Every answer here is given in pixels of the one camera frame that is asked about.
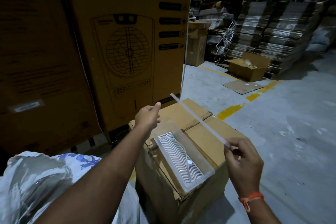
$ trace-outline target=label sticker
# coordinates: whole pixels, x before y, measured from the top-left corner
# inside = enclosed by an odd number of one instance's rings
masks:
[[[14,113],[18,113],[18,112],[23,112],[23,111],[27,111],[27,110],[30,110],[30,109],[34,109],[34,108],[40,107],[40,106],[44,106],[44,103],[43,103],[42,99],[35,100],[35,101],[32,101],[32,102],[28,102],[28,103],[25,103],[23,105],[12,106],[9,109]]]

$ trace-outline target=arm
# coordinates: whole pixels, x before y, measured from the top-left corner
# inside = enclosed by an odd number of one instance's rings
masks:
[[[161,104],[142,108],[134,129],[37,219],[36,224],[111,224],[141,147],[157,126]]]
[[[252,192],[259,192],[264,162],[254,145],[248,138],[231,138],[228,142],[237,147],[234,150],[224,147],[224,155],[229,177],[238,197],[243,198]],[[263,199],[256,199],[248,204],[250,212],[247,214],[251,224],[281,224]]]

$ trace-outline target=air cooler illustration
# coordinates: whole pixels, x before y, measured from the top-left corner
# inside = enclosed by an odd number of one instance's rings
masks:
[[[154,20],[137,14],[93,19],[96,46],[118,117],[153,103]]]

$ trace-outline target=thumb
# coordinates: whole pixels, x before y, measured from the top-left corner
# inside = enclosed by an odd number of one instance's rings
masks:
[[[225,156],[226,164],[228,166],[233,166],[236,160],[235,160],[232,150],[227,146],[224,146],[224,156]]]
[[[157,102],[157,103],[154,105],[154,107],[153,107],[153,109],[151,110],[151,112],[156,112],[156,113],[158,114],[160,108],[161,108],[161,103],[160,103],[160,102]]]

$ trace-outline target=hand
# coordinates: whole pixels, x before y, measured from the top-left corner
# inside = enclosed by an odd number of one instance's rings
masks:
[[[248,138],[230,138],[227,141],[238,147],[231,150],[224,146],[229,178],[238,196],[247,197],[251,192],[259,192],[264,162],[254,145]]]
[[[161,103],[157,102],[155,106],[145,106],[135,116],[134,128],[141,128],[145,131],[146,139],[150,136],[152,130],[157,127],[160,120],[158,118]]]

